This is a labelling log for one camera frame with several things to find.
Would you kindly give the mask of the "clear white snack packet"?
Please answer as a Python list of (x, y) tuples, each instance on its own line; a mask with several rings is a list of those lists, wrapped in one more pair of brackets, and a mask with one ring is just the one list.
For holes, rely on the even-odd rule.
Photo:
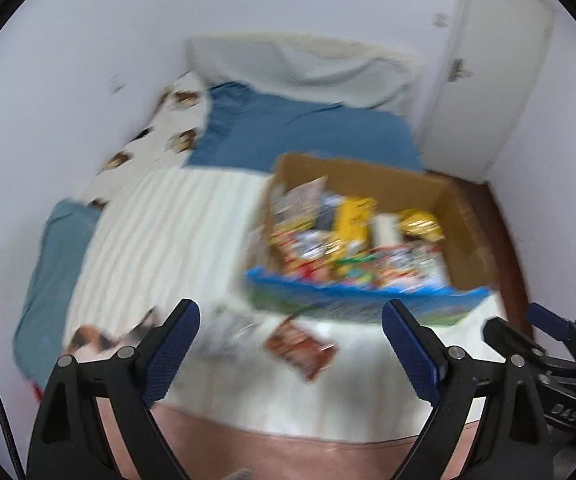
[(391, 248), (404, 241), (397, 214), (376, 214), (370, 222), (370, 233), (375, 249)]

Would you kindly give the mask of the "panda snack packet orange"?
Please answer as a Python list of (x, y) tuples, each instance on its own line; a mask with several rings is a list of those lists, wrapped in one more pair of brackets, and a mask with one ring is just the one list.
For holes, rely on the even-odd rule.
[(282, 261), (281, 273), (290, 280), (327, 284), (332, 281), (330, 235), (316, 230), (278, 231), (271, 246)]

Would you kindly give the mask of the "cardboard milk box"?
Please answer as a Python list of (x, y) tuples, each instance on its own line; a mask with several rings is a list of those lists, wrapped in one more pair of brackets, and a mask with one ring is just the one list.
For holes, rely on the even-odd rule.
[(254, 307), (374, 323), (391, 299), (452, 325), (492, 295), (492, 257), (455, 184), (395, 167), (279, 157), (245, 271)]

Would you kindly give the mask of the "red white packet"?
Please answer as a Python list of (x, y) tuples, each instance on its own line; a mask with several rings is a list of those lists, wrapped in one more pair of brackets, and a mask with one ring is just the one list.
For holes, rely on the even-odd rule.
[(377, 286), (414, 292), (450, 286), (443, 252), (427, 242), (406, 242), (375, 251)]

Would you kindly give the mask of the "bear print pillow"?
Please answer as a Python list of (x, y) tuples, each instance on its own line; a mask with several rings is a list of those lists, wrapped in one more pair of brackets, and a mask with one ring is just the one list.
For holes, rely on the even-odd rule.
[(102, 207), (128, 183), (164, 167), (183, 166), (203, 137), (212, 101), (194, 72), (163, 89), (148, 125), (108, 159), (80, 195)]

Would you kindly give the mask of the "white grey snack packet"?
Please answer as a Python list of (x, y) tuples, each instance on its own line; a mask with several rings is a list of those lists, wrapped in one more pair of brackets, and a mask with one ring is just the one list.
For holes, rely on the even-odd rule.
[(249, 353), (261, 324), (256, 314), (217, 306), (201, 322), (197, 352), (210, 362), (239, 363)]

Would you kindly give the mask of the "wall light switch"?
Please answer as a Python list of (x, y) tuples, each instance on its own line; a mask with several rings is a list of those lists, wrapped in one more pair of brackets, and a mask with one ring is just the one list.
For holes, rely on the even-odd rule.
[(446, 13), (435, 13), (432, 18), (432, 25), (438, 28), (449, 26), (449, 15)]

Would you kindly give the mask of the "brown cake snack packet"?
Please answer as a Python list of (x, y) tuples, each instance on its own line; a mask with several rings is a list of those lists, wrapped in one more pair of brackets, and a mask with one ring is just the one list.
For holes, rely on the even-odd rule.
[(295, 322), (285, 318), (265, 339), (263, 348), (271, 356), (295, 368), (305, 382), (315, 382), (338, 353), (337, 345), (319, 338)]

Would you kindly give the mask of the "green candy bag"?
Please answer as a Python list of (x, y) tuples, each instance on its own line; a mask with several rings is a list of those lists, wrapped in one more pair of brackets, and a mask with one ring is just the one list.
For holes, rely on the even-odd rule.
[(373, 287), (378, 281), (377, 257), (359, 255), (337, 261), (337, 277), (344, 285)]

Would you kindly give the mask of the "white door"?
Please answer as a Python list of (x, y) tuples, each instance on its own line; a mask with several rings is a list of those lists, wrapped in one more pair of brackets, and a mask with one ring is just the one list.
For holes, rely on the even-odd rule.
[[(486, 180), (527, 106), (555, 20), (547, 0), (463, 0), (445, 81), (421, 137), (425, 167)], [(473, 76), (449, 82), (454, 58)]]

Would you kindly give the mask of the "large yellow black snack bag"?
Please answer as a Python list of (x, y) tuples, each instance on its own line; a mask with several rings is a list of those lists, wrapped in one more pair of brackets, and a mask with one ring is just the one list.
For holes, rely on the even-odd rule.
[(330, 236), (333, 259), (353, 257), (369, 245), (369, 226), (376, 213), (372, 197), (344, 196), (335, 209)]

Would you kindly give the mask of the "yellow crinkled snack bag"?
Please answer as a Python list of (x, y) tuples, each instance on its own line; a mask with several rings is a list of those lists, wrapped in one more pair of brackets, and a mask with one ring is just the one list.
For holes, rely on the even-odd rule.
[(445, 238), (437, 218), (429, 211), (418, 208), (405, 209), (399, 213), (399, 231), (405, 236), (430, 243), (438, 243)]

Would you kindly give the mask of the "white pillow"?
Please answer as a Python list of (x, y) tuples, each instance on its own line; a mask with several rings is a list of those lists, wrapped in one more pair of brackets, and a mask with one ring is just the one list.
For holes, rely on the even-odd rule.
[(188, 67), (210, 86), (239, 82), (260, 93), (340, 103), (405, 117), (416, 96), (414, 55), (376, 44), (292, 32), (227, 32), (186, 41)]

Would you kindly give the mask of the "striped cat blanket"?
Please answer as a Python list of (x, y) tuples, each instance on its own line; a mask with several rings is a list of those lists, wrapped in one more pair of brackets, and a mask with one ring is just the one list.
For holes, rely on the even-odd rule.
[(64, 348), (119, 373), (106, 417), (128, 416), (119, 402), (138, 382), (193, 478), (383, 478), (432, 410), (384, 307), (402, 301), (443, 344), (492, 361), (495, 282), (445, 179), (297, 153), (271, 174), (164, 168), (108, 200)]

